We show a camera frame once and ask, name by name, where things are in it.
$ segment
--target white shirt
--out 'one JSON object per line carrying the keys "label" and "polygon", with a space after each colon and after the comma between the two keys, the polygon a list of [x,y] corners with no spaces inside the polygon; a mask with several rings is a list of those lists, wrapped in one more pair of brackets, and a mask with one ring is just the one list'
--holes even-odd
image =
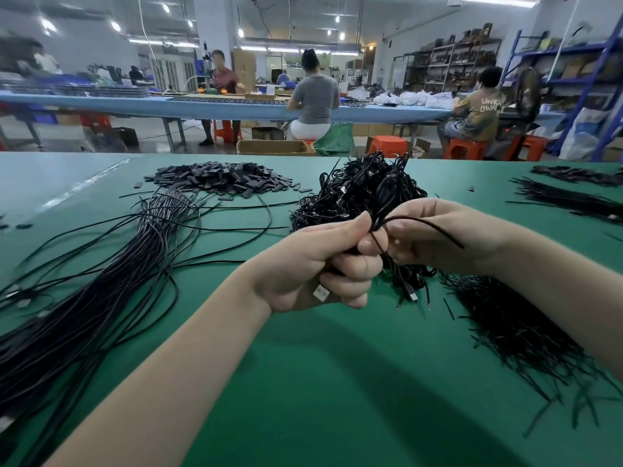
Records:
{"label": "white shirt", "polygon": [[35,54],[35,60],[42,70],[50,73],[63,73],[52,54]]}

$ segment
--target white pants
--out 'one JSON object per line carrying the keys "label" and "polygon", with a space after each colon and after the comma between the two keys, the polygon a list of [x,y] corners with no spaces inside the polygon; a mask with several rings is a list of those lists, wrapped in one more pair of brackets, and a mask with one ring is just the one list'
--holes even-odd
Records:
{"label": "white pants", "polygon": [[320,139],[326,134],[330,126],[331,125],[329,123],[321,123],[319,125],[306,125],[305,123],[301,123],[298,119],[295,119],[290,124],[288,139]]}

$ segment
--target green table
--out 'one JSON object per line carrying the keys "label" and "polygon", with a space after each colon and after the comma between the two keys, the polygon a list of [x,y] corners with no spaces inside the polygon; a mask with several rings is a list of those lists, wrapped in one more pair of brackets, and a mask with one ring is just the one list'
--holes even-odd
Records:
{"label": "green table", "polygon": [[[73,155],[73,167],[80,170],[79,156],[91,155]],[[10,174],[11,169],[6,166],[9,159],[5,156],[11,157],[9,153],[0,156],[0,171]],[[52,156],[59,164],[69,161],[63,154]],[[30,220],[34,224],[30,230],[0,236],[0,284],[46,238],[126,213],[136,197],[118,196],[136,191],[132,185],[143,175],[164,165],[214,160],[266,164],[315,191],[319,188],[320,173],[335,164],[335,159],[323,157],[132,155],[56,206],[36,213]],[[603,234],[608,231],[623,236],[623,228],[573,216],[564,210],[504,203],[520,199],[508,180],[528,175],[530,167],[531,164],[522,163],[417,160],[409,163],[407,172],[430,196],[439,194],[520,223],[623,271],[623,245]],[[616,165],[587,167],[616,170]],[[618,189],[565,184],[535,175],[533,178],[623,201],[623,193]],[[39,188],[45,191],[45,180],[40,182]],[[67,179],[67,190],[73,183],[74,180]],[[142,188],[146,189],[150,189],[148,184]],[[51,190],[46,201],[54,198],[56,192]],[[299,196],[289,190],[263,197],[270,204]],[[19,203],[19,196],[11,199]],[[257,197],[237,198],[225,206],[243,201],[245,205],[259,203]],[[39,205],[27,206],[34,211]],[[288,225],[288,210],[293,207],[274,207],[273,225]],[[208,216],[204,226],[256,227],[268,222],[262,209],[219,211]],[[222,258],[249,258],[285,233],[272,231]],[[94,251],[88,259],[107,255],[130,235],[131,230],[113,238],[108,247]],[[249,236],[242,232],[210,233],[200,238],[189,255],[220,249]],[[86,238],[65,240],[47,256],[66,251]],[[88,262],[68,265],[66,271]],[[63,434],[73,429],[172,334],[233,269],[230,265],[211,265],[178,271],[181,299],[174,311],[149,333],[108,356]],[[575,431],[571,428],[569,405],[555,405],[531,437],[524,439],[521,434],[543,406],[543,400],[515,373],[502,368],[487,349],[471,348],[469,323],[458,318],[451,320],[443,303],[446,293],[435,281],[431,285],[430,311],[409,303],[397,310],[395,290],[381,283],[373,286],[370,304],[362,311],[335,305],[272,318],[214,407],[184,465],[620,465],[623,406],[618,404],[597,406],[601,428],[596,428],[588,413],[583,413]],[[456,316],[464,314],[454,298],[446,298]],[[0,314],[2,332],[24,321],[23,310],[20,311]],[[605,382],[598,383],[594,392],[612,396],[612,388]],[[33,420],[22,438],[20,451],[33,439],[44,418]]]}

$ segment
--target person in maroon shirt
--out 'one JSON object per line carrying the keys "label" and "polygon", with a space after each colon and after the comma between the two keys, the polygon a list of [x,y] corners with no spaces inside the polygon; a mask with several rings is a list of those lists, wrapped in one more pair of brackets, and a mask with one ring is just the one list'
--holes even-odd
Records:
{"label": "person in maroon shirt", "polygon": [[[214,71],[214,77],[210,80],[210,83],[217,90],[225,89],[227,93],[236,93],[236,87],[244,89],[245,86],[240,83],[240,78],[238,78],[238,74],[233,70],[229,70],[225,67],[225,54],[223,54],[222,50],[214,50],[212,51],[212,59],[214,60],[214,66],[216,70]],[[206,140],[203,140],[199,143],[200,146],[212,146],[214,144],[214,140],[212,139],[212,134],[210,134],[210,125],[212,124],[211,119],[202,119],[201,124],[203,125],[203,129],[206,132]],[[240,131],[240,121],[232,121],[232,128],[234,130],[234,144],[238,142],[238,132]]]}

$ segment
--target person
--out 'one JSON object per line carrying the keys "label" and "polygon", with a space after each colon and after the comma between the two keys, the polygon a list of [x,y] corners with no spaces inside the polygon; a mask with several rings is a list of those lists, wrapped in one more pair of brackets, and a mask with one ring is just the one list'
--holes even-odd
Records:
{"label": "person", "polygon": [[130,80],[132,80],[132,85],[136,85],[136,80],[145,80],[145,77],[143,77],[143,74],[140,70],[138,70],[138,67],[136,65],[130,67],[128,77]]}
{"label": "person", "polygon": [[32,52],[34,54],[35,61],[37,61],[37,64],[39,64],[41,70],[48,73],[63,73],[54,56],[45,52],[41,42],[35,41],[32,43]]}
{"label": "person", "polygon": [[450,114],[459,117],[437,126],[437,133],[443,150],[448,148],[452,138],[488,142],[495,138],[498,118],[504,98],[497,90],[502,78],[500,67],[483,70],[479,76],[479,89],[460,100]]}
{"label": "person", "polygon": [[[331,291],[325,303],[362,308],[371,279],[383,267],[381,249],[399,264],[498,278],[623,380],[623,276],[533,231],[458,203],[420,198],[399,205],[391,217],[435,223],[465,249],[409,219],[388,222],[373,240],[367,212],[293,233],[238,267],[44,467],[179,466],[271,315],[319,305],[313,296],[318,283]],[[355,246],[358,255],[348,252]],[[342,274],[327,271],[330,266]]]}
{"label": "person", "polygon": [[[214,60],[214,75],[211,80],[212,87],[217,90],[227,90],[227,93],[236,93],[236,88],[244,90],[246,87],[240,82],[238,74],[233,70],[229,70],[225,67],[225,54],[222,50],[215,49],[212,51],[212,59]],[[206,139],[202,140],[200,146],[212,146],[214,140],[210,133],[210,127],[212,125],[211,119],[202,119],[201,124],[203,130],[206,132]],[[238,142],[238,133],[240,133],[240,121],[232,121],[232,129],[234,130],[234,144]]]}
{"label": "person", "polygon": [[290,77],[288,77],[288,73],[286,72],[286,70],[283,69],[281,74],[279,74],[279,77],[276,78],[276,84],[281,85],[282,83],[286,83],[287,81],[290,81]]}
{"label": "person", "polygon": [[288,109],[300,109],[298,119],[292,121],[289,136],[294,139],[316,140],[331,126],[331,108],[339,107],[339,87],[335,78],[320,73],[320,61],[314,49],[305,49],[301,64],[307,77],[294,89]]}

